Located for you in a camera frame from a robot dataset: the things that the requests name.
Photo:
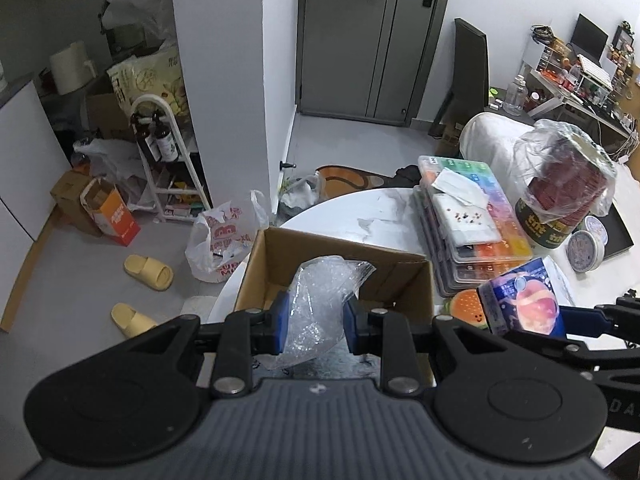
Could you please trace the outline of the grey entrance door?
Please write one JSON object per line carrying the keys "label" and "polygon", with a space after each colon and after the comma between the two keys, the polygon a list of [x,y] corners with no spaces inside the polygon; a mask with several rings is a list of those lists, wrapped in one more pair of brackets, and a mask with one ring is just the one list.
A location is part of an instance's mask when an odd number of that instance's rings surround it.
{"label": "grey entrance door", "polygon": [[298,0],[297,107],[309,116],[409,125],[448,0]]}

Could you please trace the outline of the brown cardboard box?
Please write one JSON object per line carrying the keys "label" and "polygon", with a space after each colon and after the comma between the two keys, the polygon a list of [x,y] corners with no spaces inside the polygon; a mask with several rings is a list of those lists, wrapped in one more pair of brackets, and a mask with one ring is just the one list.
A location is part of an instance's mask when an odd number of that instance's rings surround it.
{"label": "brown cardboard box", "polygon": [[262,378],[380,378],[380,360],[353,356],[343,330],[343,307],[385,308],[411,323],[433,316],[432,266],[422,255],[335,237],[269,228],[259,232],[235,310],[267,310],[288,296],[288,331],[278,356],[256,356]]}

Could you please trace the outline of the yellow slipper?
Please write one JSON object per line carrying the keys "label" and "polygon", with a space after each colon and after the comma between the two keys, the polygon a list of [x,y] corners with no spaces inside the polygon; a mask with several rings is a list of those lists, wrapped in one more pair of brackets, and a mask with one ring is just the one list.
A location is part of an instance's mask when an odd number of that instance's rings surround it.
{"label": "yellow slipper", "polygon": [[111,319],[128,339],[137,337],[157,326],[152,318],[123,302],[119,302],[112,307]]}
{"label": "yellow slipper", "polygon": [[140,255],[129,255],[124,261],[124,270],[129,276],[157,292],[168,289],[175,277],[174,270],[167,264]]}

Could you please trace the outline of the black computer monitor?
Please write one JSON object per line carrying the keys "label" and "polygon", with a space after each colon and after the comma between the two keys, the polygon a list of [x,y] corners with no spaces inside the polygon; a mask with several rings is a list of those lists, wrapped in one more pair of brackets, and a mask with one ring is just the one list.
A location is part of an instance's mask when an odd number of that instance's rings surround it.
{"label": "black computer monitor", "polygon": [[574,53],[583,55],[599,65],[607,43],[608,34],[589,18],[586,18],[584,14],[579,14],[574,32],[570,37],[570,47]]}

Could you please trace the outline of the round tin box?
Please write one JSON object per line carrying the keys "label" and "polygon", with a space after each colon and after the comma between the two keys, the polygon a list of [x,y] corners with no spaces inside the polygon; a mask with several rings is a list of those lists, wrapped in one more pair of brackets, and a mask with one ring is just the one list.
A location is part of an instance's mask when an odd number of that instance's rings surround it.
{"label": "round tin box", "polygon": [[608,231],[596,216],[585,216],[578,229],[570,236],[566,245],[566,255],[576,273],[596,270],[602,263]]}

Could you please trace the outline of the orange cardboard box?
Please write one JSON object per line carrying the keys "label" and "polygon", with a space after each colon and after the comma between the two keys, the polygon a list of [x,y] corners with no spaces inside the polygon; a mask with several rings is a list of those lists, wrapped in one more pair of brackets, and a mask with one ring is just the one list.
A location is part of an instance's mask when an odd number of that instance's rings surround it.
{"label": "orange cardboard box", "polygon": [[93,178],[81,192],[79,201],[100,231],[127,247],[140,232],[119,190],[103,178]]}

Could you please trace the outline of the black square tray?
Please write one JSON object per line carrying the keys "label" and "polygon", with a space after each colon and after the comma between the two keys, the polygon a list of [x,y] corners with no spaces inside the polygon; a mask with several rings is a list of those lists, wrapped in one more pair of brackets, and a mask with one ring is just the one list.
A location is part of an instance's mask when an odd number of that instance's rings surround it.
{"label": "black square tray", "polygon": [[634,246],[629,231],[614,204],[611,205],[606,216],[599,217],[599,221],[603,224],[608,236],[608,240],[604,244],[604,260],[620,255]]}

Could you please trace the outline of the clear plastic bag over cup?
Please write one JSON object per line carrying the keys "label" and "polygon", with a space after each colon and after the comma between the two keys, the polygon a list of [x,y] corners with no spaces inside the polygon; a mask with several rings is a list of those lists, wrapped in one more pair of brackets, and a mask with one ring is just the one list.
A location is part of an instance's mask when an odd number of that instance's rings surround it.
{"label": "clear plastic bag over cup", "polygon": [[515,142],[510,176],[518,198],[549,223],[608,214],[617,170],[581,128],[541,119]]}

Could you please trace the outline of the purple tissue pack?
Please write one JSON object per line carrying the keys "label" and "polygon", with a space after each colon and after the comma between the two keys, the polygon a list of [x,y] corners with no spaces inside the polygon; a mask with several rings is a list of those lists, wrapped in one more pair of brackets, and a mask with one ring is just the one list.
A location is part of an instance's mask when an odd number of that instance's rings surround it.
{"label": "purple tissue pack", "polygon": [[529,332],[566,336],[560,305],[541,258],[530,260],[477,289],[491,333]]}

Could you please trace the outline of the white metal rack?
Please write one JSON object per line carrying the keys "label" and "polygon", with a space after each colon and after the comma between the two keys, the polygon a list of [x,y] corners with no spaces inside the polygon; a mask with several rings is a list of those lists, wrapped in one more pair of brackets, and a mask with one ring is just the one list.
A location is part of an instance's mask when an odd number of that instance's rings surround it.
{"label": "white metal rack", "polygon": [[194,222],[210,203],[192,128],[178,121],[164,99],[151,93],[134,100],[129,122],[157,217]]}

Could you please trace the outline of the cluttered white desk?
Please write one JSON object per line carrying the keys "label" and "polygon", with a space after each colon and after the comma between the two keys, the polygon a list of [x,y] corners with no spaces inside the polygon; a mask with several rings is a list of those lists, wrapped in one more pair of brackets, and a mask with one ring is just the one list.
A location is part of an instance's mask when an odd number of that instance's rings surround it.
{"label": "cluttered white desk", "polygon": [[620,108],[622,97],[608,74],[588,58],[531,39],[521,75],[529,91],[525,113],[533,120],[569,122],[615,160],[626,162],[639,147],[638,119]]}

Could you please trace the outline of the yellow printed snack bag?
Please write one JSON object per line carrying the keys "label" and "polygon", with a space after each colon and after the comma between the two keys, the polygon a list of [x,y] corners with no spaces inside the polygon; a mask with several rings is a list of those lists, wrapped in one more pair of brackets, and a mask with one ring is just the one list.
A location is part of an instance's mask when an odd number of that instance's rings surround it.
{"label": "yellow printed snack bag", "polygon": [[190,115],[186,87],[175,44],[147,56],[131,55],[107,71],[119,108],[129,115],[131,105],[140,96],[162,98],[177,117]]}

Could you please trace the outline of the red white shopping bag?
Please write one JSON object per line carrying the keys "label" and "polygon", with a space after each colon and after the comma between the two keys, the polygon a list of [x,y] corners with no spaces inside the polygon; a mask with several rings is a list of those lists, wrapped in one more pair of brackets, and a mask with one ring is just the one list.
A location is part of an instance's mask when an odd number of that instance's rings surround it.
{"label": "red white shopping bag", "polygon": [[265,195],[258,190],[201,212],[184,251],[193,277],[209,284],[227,281],[252,251],[257,233],[268,228],[269,220]]}

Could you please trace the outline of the white folded paper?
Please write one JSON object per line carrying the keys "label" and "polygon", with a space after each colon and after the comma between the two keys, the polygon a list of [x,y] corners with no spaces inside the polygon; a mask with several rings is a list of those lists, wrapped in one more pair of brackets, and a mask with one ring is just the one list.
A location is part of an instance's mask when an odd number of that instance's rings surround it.
{"label": "white folded paper", "polygon": [[473,180],[444,168],[433,182],[437,191],[445,193],[466,206],[486,209],[489,198]]}

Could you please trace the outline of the clear plastic bag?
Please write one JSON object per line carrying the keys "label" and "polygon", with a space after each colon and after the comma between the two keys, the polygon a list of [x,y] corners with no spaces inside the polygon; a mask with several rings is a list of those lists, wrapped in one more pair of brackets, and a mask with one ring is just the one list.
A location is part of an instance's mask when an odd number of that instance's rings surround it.
{"label": "clear plastic bag", "polygon": [[291,311],[280,356],[260,356],[267,370],[290,368],[323,356],[343,338],[343,307],[375,271],[367,261],[323,256],[302,263],[286,291]]}
{"label": "clear plastic bag", "polygon": [[549,223],[608,214],[617,170],[581,128],[541,119],[515,142],[510,176],[518,198]]}

